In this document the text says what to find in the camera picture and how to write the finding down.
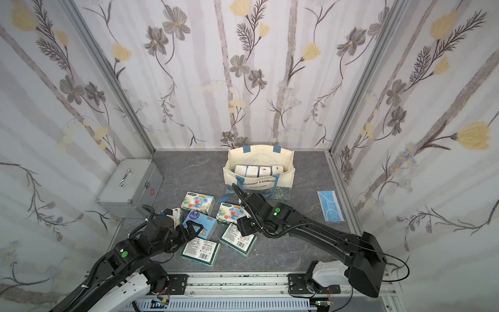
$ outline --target tissue pack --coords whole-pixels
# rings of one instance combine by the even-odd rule
[[[248,216],[248,214],[241,206],[229,203],[220,203],[220,208],[217,213],[217,221],[220,223],[236,224],[238,219],[244,216]]]
[[[217,221],[214,218],[204,215],[196,210],[191,210],[191,212],[187,215],[183,223],[185,228],[187,227],[188,220],[203,226],[203,229],[199,233],[198,237],[205,240],[209,240],[212,237],[213,231],[217,227]],[[194,226],[194,230],[199,230],[199,227]]]
[[[187,192],[180,208],[184,210],[197,210],[209,215],[214,203],[215,198],[213,196]]]
[[[213,267],[218,257],[220,244],[210,242],[199,237],[194,238],[187,243],[181,256],[199,262],[209,267]]]
[[[256,236],[250,234],[243,237],[235,224],[229,224],[225,233],[220,237],[220,242],[247,258],[256,242]]]

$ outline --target blue tissue pack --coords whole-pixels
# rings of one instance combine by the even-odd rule
[[[198,237],[204,240],[209,240],[217,227],[217,220],[210,216],[207,216],[199,211],[191,210],[187,215],[186,219],[183,222],[184,228],[187,227],[187,221],[191,220],[194,223],[199,223],[203,226],[201,233],[199,233]]]

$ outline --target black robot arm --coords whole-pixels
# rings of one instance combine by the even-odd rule
[[[250,214],[248,218],[238,219],[241,235],[260,232],[268,238],[280,238],[286,233],[299,237],[348,266],[345,276],[355,289],[378,297],[387,261],[373,235],[364,232],[358,236],[332,229],[310,220],[291,206],[283,203],[271,206],[259,194],[246,194],[236,184],[233,187],[241,205]]]
[[[97,260],[85,281],[50,312],[87,312],[115,286],[126,283],[126,279],[140,268],[152,292],[159,293],[166,287],[168,274],[158,262],[149,259],[161,253],[174,253],[197,237],[203,226],[189,220],[186,222],[187,228],[182,224],[175,227],[175,222],[165,211],[155,216],[152,207],[150,209],[152,212],[146,223],[138,226],[128,239],[118,242]]]

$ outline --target box handle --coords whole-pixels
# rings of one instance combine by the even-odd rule
[[[123,177],[123,180],[121,180],[120,187],[123,187],[123,183],[125,183],[125,179],[126,179],[126,177],[128,177],[128,174],[129,174],[130,172],[132,172],[132,169],[128,168],[128,170],[126,171],[125,176]]]

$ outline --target elephant printed tissue pack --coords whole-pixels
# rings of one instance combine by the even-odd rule
[[[180,208],[184,210],[197,210],[209,215],[214,202],[215,198],[213,196],[187,192]]]
[[[220,223],[237,224],[238,219],[244,216],[248,216],[248,214],[241,206],[229,203],[220,203],[220,208],[217,213],[217,221]]]

